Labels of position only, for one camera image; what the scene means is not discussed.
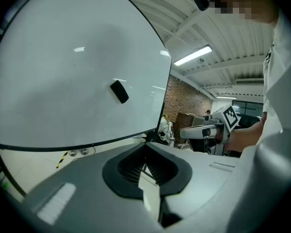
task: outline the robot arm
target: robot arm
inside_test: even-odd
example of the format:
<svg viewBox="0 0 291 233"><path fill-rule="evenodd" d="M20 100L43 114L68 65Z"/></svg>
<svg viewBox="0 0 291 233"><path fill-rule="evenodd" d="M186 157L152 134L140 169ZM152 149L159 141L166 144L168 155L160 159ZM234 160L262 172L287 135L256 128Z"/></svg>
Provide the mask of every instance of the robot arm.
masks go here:
<svg viewBox="0 0 291 233"><path fill-rule="evenodd" d="M179 134L188 139L193 151L223 155L224 144L228 143L230 132L237 122L238 118L233 107L227 105L206 116L203 125L181 129ZM220 142L216 139L218 132L222 132Z"/></svg>

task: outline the window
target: window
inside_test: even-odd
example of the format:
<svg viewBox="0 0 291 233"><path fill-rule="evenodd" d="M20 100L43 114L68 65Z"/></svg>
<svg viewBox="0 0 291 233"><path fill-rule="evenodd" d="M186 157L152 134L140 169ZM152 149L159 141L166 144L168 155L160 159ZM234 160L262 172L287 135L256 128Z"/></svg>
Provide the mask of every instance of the window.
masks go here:
<svg viewBox="0 0 291 233"><path fill-rule="evenodd" d="M233 101L233 109L237 115L248 115L252 117L261 117L263 112L262 103L252 103L244 101Z"/></svg>

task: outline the gray plastic housing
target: gray plastic housing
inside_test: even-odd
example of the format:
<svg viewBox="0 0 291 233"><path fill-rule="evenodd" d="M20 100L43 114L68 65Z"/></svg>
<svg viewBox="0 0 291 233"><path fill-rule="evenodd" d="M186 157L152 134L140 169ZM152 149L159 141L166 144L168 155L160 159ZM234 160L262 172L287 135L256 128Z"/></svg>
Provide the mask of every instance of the gray plastic housing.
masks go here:
<svg viewBox="0 0 291 233"><path fill-rule="evenodd" d="M106 161L136 144L74 161L33 189L23 206L36 213L59 185L72 183L76 192L53 226L60 230L251 232L291 186L291 131L246 148L240 159L147 144L184 159L193 169L182 192L165 198L170 212L182 218L178 223L164 229L141 200L122 198L105 184L102 168Z"/></svg>

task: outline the white curved panel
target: white curved panel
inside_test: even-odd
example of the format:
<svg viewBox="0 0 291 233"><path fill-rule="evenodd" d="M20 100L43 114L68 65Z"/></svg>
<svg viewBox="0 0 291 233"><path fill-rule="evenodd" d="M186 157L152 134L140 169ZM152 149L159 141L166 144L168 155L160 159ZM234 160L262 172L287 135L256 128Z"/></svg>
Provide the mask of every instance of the white curved panel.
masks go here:
<svg viewBox="0 0 291 233"><path fill-rule="evenodd" d="M0 43L0 144L70 147L156 128L171 65L161 51L128 0L30 0Z"/></svg>

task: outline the ceiling beam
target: ceiling beam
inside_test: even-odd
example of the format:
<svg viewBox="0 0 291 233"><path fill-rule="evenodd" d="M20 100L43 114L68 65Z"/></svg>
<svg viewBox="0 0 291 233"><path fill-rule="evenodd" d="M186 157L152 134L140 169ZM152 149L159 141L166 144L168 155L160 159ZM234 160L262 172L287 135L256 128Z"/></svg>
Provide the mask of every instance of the ceiling beam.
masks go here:
<svg viewBox="0 0 291 233"><path fill-rule="evenodd" d="M237 66L242 66L242 65L251 65L251 64L262 64L263 61L265 59L264 55L260 55L260 56L251 56L251 57L245 57L245 58L240 58L240 59L235 59L235 60L228 60L228 61L223 61L223 62L219 62L216 64L212 64L209 65L209 67L211 67L212 70L218 70L221 68L226 68L226 67L237 67ZM196 68L194 70L190 70L190 71L186 71L184 73L184 76L189 76L201 71L206 71L209 70L204 69L204 68Z"/></svg>
<svg viewBox="0 0 291 233"><path fill-rule="evenodd" d="M233 88L233 86L231 84L207 84L207 85L203 85L204 89L224 89L224 88Z"/></svg>
<svg viewBox="0 0 291 233"><path fill-rule="evenodd" d="M208 92L210 92L211 94L213 94L214 97L217 97L217 95L215 94L214 91L208 90Z"/></svg>
<svg viewBox="0 0 291 233"><path fill-rule="evenodd" d="M158 27L161 30L165 31L166 33L168 33L170 35L173 35L173 33L170 30L166 29L164 26L160 25L159 23L153 22L151 20L150 20L150 22L151 22L152 25L154 25L154 27ZM184 40L182 40L179 36L175 36L175 37L177 37L177 39L179 41L181 41L183 44L187 45L190 49L192 49L192 47L190 46L190 44L188 44L187 42L185 42Z"/></svg>
<svg viewBox="0 0 291 233"><path fill-rule="evenodd" d="M165 40L165 44L170 41L174 36L180 36L187 29L189 29L194 23L197 22L198 17L201 15L200 10L196 10L194 13L190 14L180 25L173 31L173 34L168 36Z"/></svg>
<svg viewBox="0 0 291 233"><path fill-rule="evenodd" d="M206 90L204 90L203 88L201 88L200 86L198 86L197 84L195 84L193 81L189 80L188 78L184 77L183 75L181 75L180 73L174 71L174 70L170 70L170 75L184 81L185 83L189 84L190 86L194 87L196 90L200 91L201 93L203 93L204 95L206 95L208 98L210 98L211 100L214 99L214 97L207 92Z"/></svg>

